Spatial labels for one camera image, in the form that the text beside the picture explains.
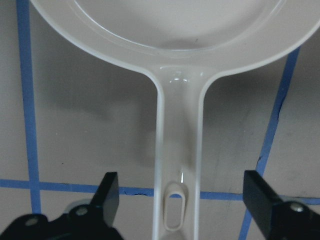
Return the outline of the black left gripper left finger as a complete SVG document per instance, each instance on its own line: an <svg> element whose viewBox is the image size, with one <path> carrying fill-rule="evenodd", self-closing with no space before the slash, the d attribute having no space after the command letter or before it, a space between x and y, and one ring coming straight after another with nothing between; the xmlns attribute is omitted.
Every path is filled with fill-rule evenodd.
<svg viewBox="0 0 320 240"><path fill-rule="evenodd" d="M55 220L43 214L16 218L1 234L2 240L118 240L113 227L119 206L116 172L107 172L88 204L80 204Z"/></svg>

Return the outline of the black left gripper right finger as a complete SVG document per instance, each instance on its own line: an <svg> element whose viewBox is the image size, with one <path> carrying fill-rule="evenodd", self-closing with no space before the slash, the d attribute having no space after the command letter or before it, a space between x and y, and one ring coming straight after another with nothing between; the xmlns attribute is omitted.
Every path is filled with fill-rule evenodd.
<svg viewBox="0 0 320 240"><path fill-rule="evenodd" d="M320 215L295 200L282 200L255 170L246 170L243 202L266 240L318 240Z"/></svg>

